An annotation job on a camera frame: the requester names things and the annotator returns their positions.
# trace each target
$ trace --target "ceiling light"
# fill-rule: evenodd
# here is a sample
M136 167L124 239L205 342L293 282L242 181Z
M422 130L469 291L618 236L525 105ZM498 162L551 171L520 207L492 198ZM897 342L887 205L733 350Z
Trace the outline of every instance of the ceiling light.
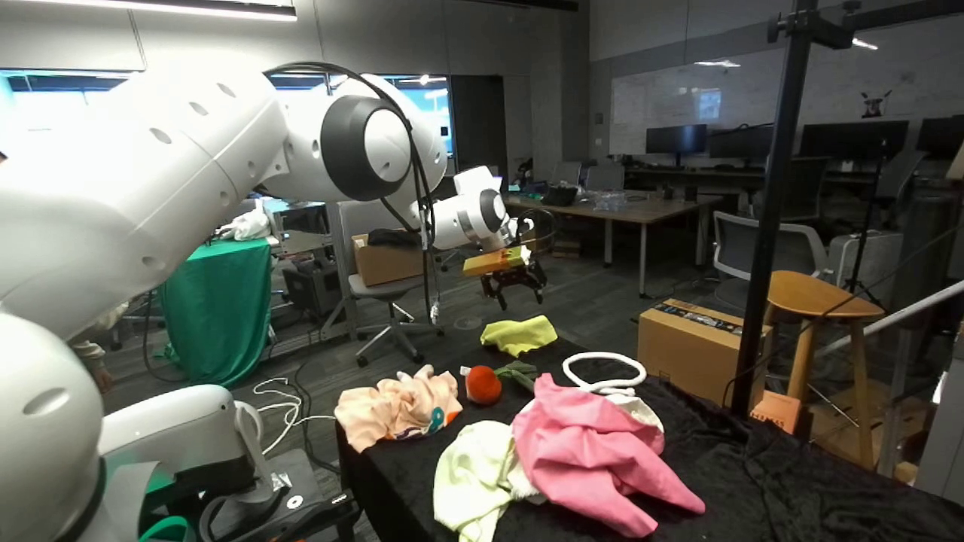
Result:
M878 43L853 40L857 50L878 52Z
M171 16L205 16L205 17L298 22L293 0L36 0L36 4L171 12Z
M696 68L740 69L740 65L727 62L727 58L719 58L719 62L696 62Z

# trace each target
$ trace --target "crumpled cloth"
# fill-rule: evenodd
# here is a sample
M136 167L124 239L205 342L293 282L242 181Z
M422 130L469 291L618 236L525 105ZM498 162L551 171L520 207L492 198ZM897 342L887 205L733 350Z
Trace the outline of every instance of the crumpled cloth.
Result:
M345 443L362 455L379 440L405 440L433 434L461 413L457 380L433 375L430 366L418 375L398 375L377 385L345 388L337 396L334 418Z
M554 333L554 325L546 316L532 316L532 320L501 320L482 330L478 344L482 347L498 347L504 353L508 353L511 358L541 350L548 344L554 344L559 334Z
M627 493L647 493L704 512L704 502L663 464L663 430L638 424L613 401L559 388L548 375L511 418L515 449L546 500L596 519L622 536L646 540L656 521Z
M511 500L541 502L515 457L511 428L487 418L461 428L433 470L433 519L457 542L492 542Z

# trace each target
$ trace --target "yellow cloth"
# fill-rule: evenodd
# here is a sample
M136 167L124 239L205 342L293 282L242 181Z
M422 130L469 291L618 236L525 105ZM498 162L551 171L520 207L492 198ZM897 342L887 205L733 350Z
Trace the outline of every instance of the yellow cloth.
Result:
M482 344L508 353L511 358L554 344L559 334L546 316L501 320L482 330Z
M492 418L461 428L433 468L433 519L457 542L492 542L511 500L541 502L519 464L511 428Z

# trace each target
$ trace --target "black table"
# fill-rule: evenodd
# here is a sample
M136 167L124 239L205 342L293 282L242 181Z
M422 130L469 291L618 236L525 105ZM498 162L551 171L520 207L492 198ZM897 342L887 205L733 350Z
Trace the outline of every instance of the black table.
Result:
M527 356L554 383L567 383L559 362L577 353L554 344ZM504 356L467 347L461 362L501 366ZM613 366L577 366L588 378L603 378ZM964 510L908 484L880 480L803 447L777 428L736 418L699 405L678 388L647 380L638 396L665 424L665 464L704 500L704 515L688 515L665 502L638 498L659 521L651 540L960 540ZM461 418L430 436L379 443L354 455L340 434L343 480L372 519L383 542L455 540L430 515L433 468L457 430L478 418L511 422L527 405L527 393L507 385L498 406L464 405ZM589 542L622 540L615 529L577 519L558 505L511 502L501 519L504 542Z

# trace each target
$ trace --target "white cloth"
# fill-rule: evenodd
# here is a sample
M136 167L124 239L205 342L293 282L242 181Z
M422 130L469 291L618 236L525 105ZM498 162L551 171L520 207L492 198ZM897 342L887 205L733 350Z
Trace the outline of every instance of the white cloth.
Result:
M477 422L461 428L433 470L433 521L457 533L457 542L492 542L511 500L536 500L525 475L511 428Z

